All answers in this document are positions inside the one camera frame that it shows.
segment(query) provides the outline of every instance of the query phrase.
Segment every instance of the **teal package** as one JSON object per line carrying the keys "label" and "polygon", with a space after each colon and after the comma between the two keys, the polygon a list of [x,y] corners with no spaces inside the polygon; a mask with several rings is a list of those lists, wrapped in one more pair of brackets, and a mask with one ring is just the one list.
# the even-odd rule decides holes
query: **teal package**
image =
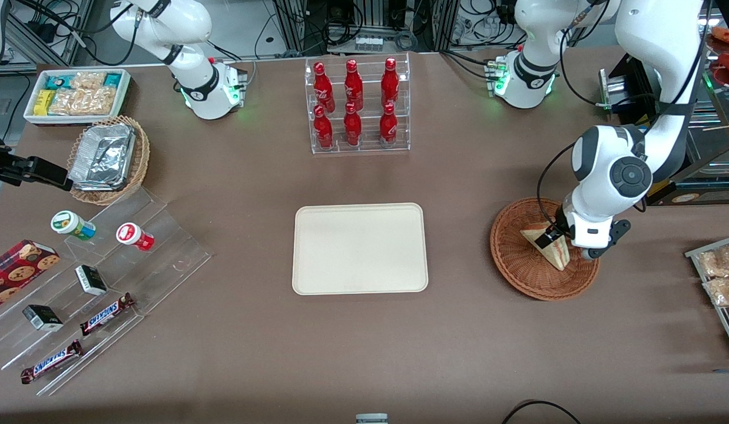
{"label": "teal package", "polygon": [[119,86],[119,81],[121,81],[121,74],[108,74],[106,75],[105,83],[103,84],[111,87],[117,87]]}
{"label": "teal package", "polygon": [[46,90],[57,90],[59,88],[71,88],[71,80],[74,79],[74,75],[57,75],[48,78],[48,82],[45,84]]}

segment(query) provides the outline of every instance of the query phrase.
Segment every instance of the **red cookie box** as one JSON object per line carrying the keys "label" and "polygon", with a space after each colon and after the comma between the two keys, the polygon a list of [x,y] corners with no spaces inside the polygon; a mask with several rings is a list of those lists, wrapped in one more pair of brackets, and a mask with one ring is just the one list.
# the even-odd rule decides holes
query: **red cookie box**
{"label": "red cookie box", "polygon": [[61,258],[50,247],[22,240],[0,257],[0,305]]}

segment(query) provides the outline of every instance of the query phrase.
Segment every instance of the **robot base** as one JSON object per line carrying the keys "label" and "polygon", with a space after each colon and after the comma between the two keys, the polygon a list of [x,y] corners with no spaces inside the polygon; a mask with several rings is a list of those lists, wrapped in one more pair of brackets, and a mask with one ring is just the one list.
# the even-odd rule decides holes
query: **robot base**
{"label": "robot base", "polygon": [[491,97],[504,99],[513,107],[533,108],[541,104],[545,96],[553,90],[555,75],[551,76],[547,87],[541,86],[535,89],[527,87],[513,69],[513,61],[518,55],[518,51],[512,51],[505,56],[496,57],[495,62],[485,65],[485,75],[493,78],[493,81],[488,81],[488,93]]}
{"label": "robot base", "polygon": [[218,84],[207,98],[201,101],[189,99],[182,90],[187,106],[202,119],[218,119],[235,108],[243,107],[247,91],[247,74],[226,64],[213,64],[218,70]]}

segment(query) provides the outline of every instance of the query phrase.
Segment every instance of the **white food container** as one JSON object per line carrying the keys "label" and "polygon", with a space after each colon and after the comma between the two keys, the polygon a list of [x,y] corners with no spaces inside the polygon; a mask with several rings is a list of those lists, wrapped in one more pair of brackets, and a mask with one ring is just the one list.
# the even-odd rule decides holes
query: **white food container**
{"label": "white food container", "polygon": [[[34,104],[37,101],[37,94],[40,90],[45,88],[48,78],[57,77],[60,75],[70,75],[77,72],[105,72],[108,74],[121,74],[121,80],[119,86],[116,89],[116,97],[114,98],[114,105],[111,107],[111,113],[108,115],[75,115],[75,116],[62,116],[62,115],[34,115],[33,109]],[[49,71],[42,71],[37,75],[37,82],[32,89],[32,94],[27,107],[25,108],[25,120],[31,124],[38,126],[44,125],[75,125],[75,124],[92,124],[97,121],[102,121],[106,118],[112,118],[119,115],[121,107],[124,103],[124,98],[127,96],[128,83],[130,83],[130,73],[121,68],[85,68],[85,69],[55,69]]]}

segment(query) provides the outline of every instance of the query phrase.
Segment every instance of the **cardboard box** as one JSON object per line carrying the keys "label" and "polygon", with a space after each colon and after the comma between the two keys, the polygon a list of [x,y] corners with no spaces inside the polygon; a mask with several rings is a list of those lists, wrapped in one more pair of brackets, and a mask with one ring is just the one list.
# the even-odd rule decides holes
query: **cardboard box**
{"label": "cardboard box", "polygon": [[0,257],[0,305],[61,258],[50,247],[22,240]]}
{"label": "cardboard box", "polygon": [[27,305],[22,314],[30,320],[35,330],[58,331],[64,325],[50,306]]}
{"label": "cardboard box", "polygon": [[82,285],[82,290],[85,293],[90,293],[95,296],[102,296],[105,294],[107,288],[103,282],[103,278],[100,276],[98,269],[92,266],[80,265],[77,266],[77,280]]}

